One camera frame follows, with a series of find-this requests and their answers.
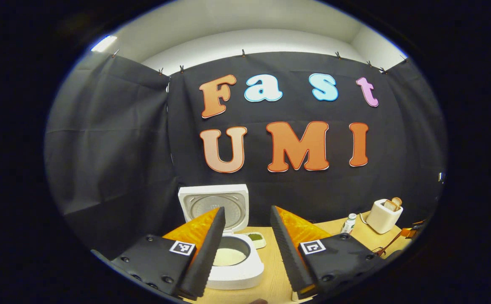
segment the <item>white wall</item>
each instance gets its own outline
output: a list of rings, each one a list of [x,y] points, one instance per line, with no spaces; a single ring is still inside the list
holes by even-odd
[[[312,52],[366,62],[350,44],[333,38],[293,30],[251,29],[218,33],[182,43],[145,60],[144,65],[165,75],[201,63],[259,52]]]
[[[374,67],[388,70],[402,62],[403,56],[407,58],[399,48],[384,38],[381,34],[363,25],[352,40],[351,45],[365,60],[369,60]]]

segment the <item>green item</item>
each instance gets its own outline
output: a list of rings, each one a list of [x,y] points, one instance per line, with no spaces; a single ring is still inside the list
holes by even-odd
[[[260,234],[249,234],[248,236],[252,241],[262,240],[262,236]]]

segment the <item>ceiling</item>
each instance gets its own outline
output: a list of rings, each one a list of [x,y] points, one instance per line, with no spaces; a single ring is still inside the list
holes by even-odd
[[[245,29],[298,30],[351,43],[361,26],[315,0],[175,0],[118,29],[112,49],[143,62],[193,39]]]

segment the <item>pink letter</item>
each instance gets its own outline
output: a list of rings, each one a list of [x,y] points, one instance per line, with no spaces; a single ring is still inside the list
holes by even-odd
[[[379,101],[376,98],[373,98],[373,94],[371,94],[371,90],[373,89],[373,85],[367,82],[365,77],[361,77],[356,81],[356,84],[362,88],[362,93],[364,93],[364,98],[367,104],[376,108],[379,105]]]

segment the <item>black fabric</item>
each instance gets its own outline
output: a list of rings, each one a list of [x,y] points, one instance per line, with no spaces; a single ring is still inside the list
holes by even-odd
[[[444,115],[434,92],[412,60],[390,68],[386,80],[396,96],[405,126],[407,154],[399,227],[432,215],[446,175],[448,139]]]
[[[334,102],[319,101],[311,93],[312,73],[332,75],[339,96]],[[203,119],[203,92],[199,86],[232,74],[230,99],[222,102],[226,111]],[[249,102],[244,98],[247,79],[259,74],[273,75],[283,96],[276,102]],[[278,205],[315,222],[346,217],[350,212],[365,212],[380,198],[402,197],[405,213],[414,218],[415,206],[407,204],[404,172],[407,136],[402,112],[388,84],[387,75],[367,64],[338,60],[323,54],[269,52],[215,60],[171,75],[168,98],[170,150],[181,185],[218,185],[245,183],[249,189],[249,225],[269,225],[270,206]],[[379,106],[367,104],[356,80],[366,77],[374,86]],[[325,171],[284,173],[267,170],[272,161],[272,137],[265,129],[271,122],[288,122],[300,138],[311,121],[329,124],[326,133]],[[351,167],[353,137],[348,125],[366,123],[367,157],[363,167]],[[232,174],[217,173],[208,167],[203,154],[201,131],[219,129],[220,157],[232,158],[229,127],[248,129],[244,136],[245,161]],[[424,203],[430,209],[434,201]]]
[[[57,94],[45,134],[49,186],[91,249],[113,259],[184,219],[167,138],[169,77],[90,52]]]

